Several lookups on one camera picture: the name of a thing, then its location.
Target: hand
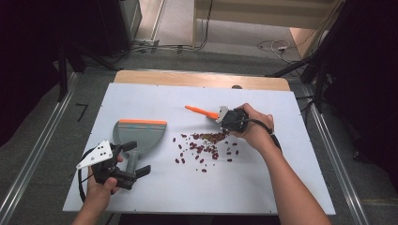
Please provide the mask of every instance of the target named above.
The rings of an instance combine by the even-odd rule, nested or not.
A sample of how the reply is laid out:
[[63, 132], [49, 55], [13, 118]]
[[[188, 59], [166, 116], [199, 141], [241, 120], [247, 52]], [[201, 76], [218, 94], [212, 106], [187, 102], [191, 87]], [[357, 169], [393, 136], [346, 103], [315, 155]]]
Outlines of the hand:
[[[243, 110], [249, 115], [250, 119], [260, 120], [267, 125], [268, 128], [272, 130], [274, 129], [273, 117], [271, 114], [262, 114], [256, 111], [248, 103], [243, 104], [239, 108], [243, 108]], [[272, 146], [275, 146], [275, 143], [269, 136], [268, 132], [254, 122], [249, 122], [248, 127], [243, 133], [231, 132], [231, 134], [238, 138], [245, 139], [252, 148], [257, 149], [260, 153], [269, 150]]]
[[[122, 162], [123, 158], [117, 156], [117, 161]], [[88, 167], [88, 175], [93, 174], [91, 167]], [[116, 193], [119, 188], [116, 187], [117, 180], [109, 177], [105, 183], [98, 184], [94, 176], [90, 176], [87, 181], [87, 194], [79, 215], [73, 221], [73, 224], [95, 224], [100, 215], [108, 207], [111, 200], [111, 192]]]

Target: person's right hand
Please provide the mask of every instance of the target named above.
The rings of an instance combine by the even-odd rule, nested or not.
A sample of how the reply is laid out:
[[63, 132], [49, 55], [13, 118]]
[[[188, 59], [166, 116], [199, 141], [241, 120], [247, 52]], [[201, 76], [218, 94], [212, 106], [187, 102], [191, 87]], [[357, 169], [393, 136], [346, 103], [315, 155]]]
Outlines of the person's right hand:
[[[248, 115], [250, 119], [256, 119], [267, 125], [268, 128], [274, 129], [273, 117], [271, 114], [263, 114], [256, 111], [250, 104], [245, 103], [239, 108], [242, 108]], [[236, 137], [245, 139], [246, 142], [252, 147], [257, 149], [257, 151], [267, 151], [269, 148], [273, 148], [275, 143], [268, 134], [268, 132], [260, 125], [254, 122], [249, 122], [246, 130], [243, 133], [231, 132], [232, 135]]]

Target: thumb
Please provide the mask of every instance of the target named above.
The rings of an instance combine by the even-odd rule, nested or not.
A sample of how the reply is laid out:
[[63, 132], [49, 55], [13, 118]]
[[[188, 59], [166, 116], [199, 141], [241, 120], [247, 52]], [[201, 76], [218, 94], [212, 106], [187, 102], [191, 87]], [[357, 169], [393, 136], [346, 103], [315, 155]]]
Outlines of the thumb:
[[108, 190], [111, 191], [114, 187], [116, 187], [117, 185], [117, 180], [114, 179], [113, 177], [109, 177], [105, 183], [103, 184], [103, 187]]

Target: gray floor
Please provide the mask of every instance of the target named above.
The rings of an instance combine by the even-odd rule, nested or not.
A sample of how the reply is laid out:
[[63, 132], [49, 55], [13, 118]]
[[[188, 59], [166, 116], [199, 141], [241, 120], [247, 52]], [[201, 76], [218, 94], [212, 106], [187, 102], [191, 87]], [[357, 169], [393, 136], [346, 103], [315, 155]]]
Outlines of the gray floor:
[[[169, 69], [189, 71], [209, 71], [259, 76], [269, 74], [285, 67], [278, 59], [239, 56], [211, 52], [184, 52], [157, 50], [155, 53], [131, 53], [117, 63], [125, 69]], [[69, 176], [75, 172], [85, 147], [88, 135], [94, 125], [102, 97], [108, 83], [115, 77], [114, 71], [101, 66], [89, 67], [79, 76], [73, 94], [58, 127], [52, 136], [46, 151], [22, 195], [9, 224], [60, 224], [70, 223], [76, 214], [62, 212], [62, 207], [70, 187]], [[303, 96], [302, 84], [298, 79], [287, 75], [290, 87], [296, 96]], [[2, 195], [15, 179], [28, 154], [34, 147], [40, 132], [50, 117], [57, 99], [58, 87], [51, 90], [26, 118], [11, 141], [0, 148], [0, 190]], [[82, 107], [76, 103], [88, 104], [82, 120]], [[300, 108], [306, 100], [299, 100]], [[325, 117], [336, 146], [349, 171], [350, 177], [362, 200], [397, 199], [397, 193], [391, 187], [387, 175], [372, 164], [363, 164], [352, 160], [354, 149], [349, 141], [344, 125], [329, 107], [325, 106]], [[345, 201], [340, 184], [330, 164], [325, 146], [311, 116], [308, 117], [308, 132], [313, 142], [329, 193], [337, 215], [330, 217], [333, 224], [354, 224]], [[398, 206], [394, 203], [366, 203], [365, 212], [371, 224], [397, 224]], [[105, 214], [99, 224], [104, 224], [109, 214]], [[191, 224], [208, 224], [209, 217], [191, 216]], [[112, 224], [117, 224], [117, 217]]]

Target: floor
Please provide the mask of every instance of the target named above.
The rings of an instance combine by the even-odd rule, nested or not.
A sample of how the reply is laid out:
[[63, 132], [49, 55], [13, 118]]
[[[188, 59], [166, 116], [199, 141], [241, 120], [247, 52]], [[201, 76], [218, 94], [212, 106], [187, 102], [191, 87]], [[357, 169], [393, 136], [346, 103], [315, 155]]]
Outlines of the floor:
[[[176, 7], [189, 4], [184, 1], [165, 1], [165, 10], [161, 14], [159, 30], [155, 32], [154, 39], [159, 39], [160, 44], [188, 44], [191, 40], [190, 32], [183, 35], [176, 29], [179, 25], [173, 19]], [[247, 38], [235, 37], [228, 27], [241, 29], [237, 32], [251, 35]], [[288, 63], [278, 57], [273, 51], [262, 51], [257, 48], [257, 43], [263, 40], [283, 39], [291, 42], [291, 37], [286, 29], [281, 27], [239, 26], [210, 22], [208, 41], [206, 47], [200, 52], [183, 52], [177, 54], [170, 50], [157, 50], [156, 52], [132, 52], [117, 62], [118, 66], [125, 69], [169, 69], [185, 71], [210, 71], [249, 76], [263, 76], [278, 71]], [[263, 49], [270, 50], [270, 45], [264, 43]], [[283, 53], [283, 59], [299, 60], [294, 49]], [[70, 187], [69, 177], [74, 173], [77, 162], [85, 146], [88, 135], [95, 122], [96, 114], [100, 108], [102, 96], [108, 83], [115, 77], [114, 71], [109, 71], [96, 65], [85, 58], [90, 65], [84, 74], [78, 74], [75, 89], [68, 102], [63, 115], [56, 121], [51, 139], [44, 144], [44, 150], [39, 157], [38, 164], [33, 168], [30, 182], [25, 184], [21, 198], [14, 205], [15, 210], [9, 219], [9, 224], [59, 224], [60, 221], [70, 223], [75, 217], [74, 213], [62, 212], [62, 206]], [[292, 91], [297, 97], [305, 96], [305, 85], [298, 79], [298, 71], [284, 76]], [[20, 174], [29, 154], [36, 149], [40, 134], [46, 128], [49, 118], [52, 117], [57, 107], [58, 87], [56, 86], [43, 97], [39, 105], [25, 119], [14, 137], [0, 148], [0, 191], [9, 193], [11, 184]], [[305, 99], [298, 100], [300, 108], [307, 104]], [[84, 114], [82, 106], [88, 105]], [[350, 181], [355, 187], [361, 206], [367, 217], [367, 222], [358, 222], [352, 217], [351, 209], [347, 205], [347, 198], [341, 188], [341, 181], [336, 176], [336, 170], [330, 161], [326, 150], [324, 137], [319, 132], [315, 117], [310, 113], [308, 118], [308, 132], [312, 139], [314, 151], [320, 163], [329, 193], [336, 208], [336, 216], [330, 217], [333, 224], [397, 224], [396, 214], [398, 194], [392, 188], [388, 176], [373, 164], [364, 164], [352, 159], [355, 149], [345, 131], [344, 123], [333, 113], [327, 105], [324, 108], [323, 118], [328, 125], [339, 156], [344, 163]], [[0, 223], [5, 218], [4, 209], [0, 214]], [[104, 224], [109, 214], [104, 214], [99, 224]], [[118, 215], [111, 224], [117, 224]], [[191, 224], [209, 224], [211, 218], [190, 216]]]

